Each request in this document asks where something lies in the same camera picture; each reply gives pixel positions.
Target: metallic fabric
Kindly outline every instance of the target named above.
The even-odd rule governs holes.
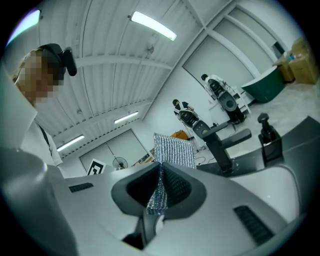
[[[160,163],[159,182],[152,194],[146,212],[150,215],[163,215],[167,207],[167,193],[163,184],[162,163],[172,163],[196,169],[194,149],[191,142],[179,138],[154,134],[155,161]]]

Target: ceiling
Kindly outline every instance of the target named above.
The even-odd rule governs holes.
[[[25,54],[40,45],[57,43],[62,49],[72,48],[77,75],[71,77],[66,73],[64,86],[36,107],[36,121],[52,135],[57,147],[84,135],[84,139],[60,152],[63,158],[121,126],[142,119],[203,28],[201,21],[209,22],[213,10],[227,2],[47,0],[38,7],[42,16],[38,25],[13,40],[3,60],[12,72]],[[130,21],[128,15],[134,11],[175,32],[175,41]],[[154,52],[148,54],[148,42],[152,42],[153,35]],[[135,111],[139,112],[135,117],[114,124],[115,119]]]

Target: concrete floor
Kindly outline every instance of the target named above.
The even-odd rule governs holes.
[[[248,113],[246,120],[236,125],[235,128],[237,132],[249,128],[252,137],[228,148],[227,151],[231,157],[237,157],[261,147],[258,135],[262,126],[257,121],[261,113],[269,115],[269,124],[277,130],[280,136],[289,132],[307,116],[320,122],[320,79],[316,85],[287,84],[284,90],[272,101],[265,104],[254,103],[250,106],[250,109],[252,113]],[[224,139],[234,132],[235,130],[230,124],[225,129],[218,131],[217,134],[221,139]],[[207,164],[208,162],[215,162],[215,159],[212,159],[213,155],[208,149],[196,153],[195,158],[197,165],[199,163]]]

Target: ceiling light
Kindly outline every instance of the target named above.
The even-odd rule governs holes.
[[[85,137],[85,136],[80,135],[80,136],[74,138],[73,140],[69,141],[68,143],[63,144],[62,146],[58,147],[56,150],[57,150],[58,152],[60,152],[61,150],[64,150],[66,147],[69,147],[70,145],[72,145],[73,143],[76,143],[77,141],[82,140],[84,137]]]
[[[173,33],[169,28],[162,25],[153,18],[150,18],[149,16],[142,14],[141,12],[135,11],[131,16],[130,20],[145,25],[146,27],[159,32],[160,34],[164,35],[172,41],[174,41],[177,37],[177,35]]]
[[[23,20],[19,23],[19,25],[16,26],[16,28],[13,31],[12,35],[10,36],[8,42],[6,43],[6,46],[13,39],[15,39],[19,34],[21,34],[23,31],[25,31],[28,28],[32,27],[33,25],[37,24],[39,22],[39,16],[40,16],[40,11],[39,10],[33,10],[27,16],[25,16],[23,18]]]
[[[119,118],[119,119],[117,119],[117,120],[114,120],[114,123],[117,124],[117,123],[119,123],[119,122],[121,122],[121,121],[123,121],[123,120],[126,120],[126,119],[128,119],[128,118],[131,118],[131,117],[137,115],[138,113],[139,113],[139,112],[137,111],[137,112],[134,112],[134,113],[132,113],[132,114],[129,114],[129,115],[125,116],[125,117],[121,117],[121,118]]]

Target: green tub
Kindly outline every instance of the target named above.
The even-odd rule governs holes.
[[[273,66],[261,74],[260,77],[246,83],[241,88],[257,101],[267,103],[272,101],[285,88],[285,85],[280,70]]]

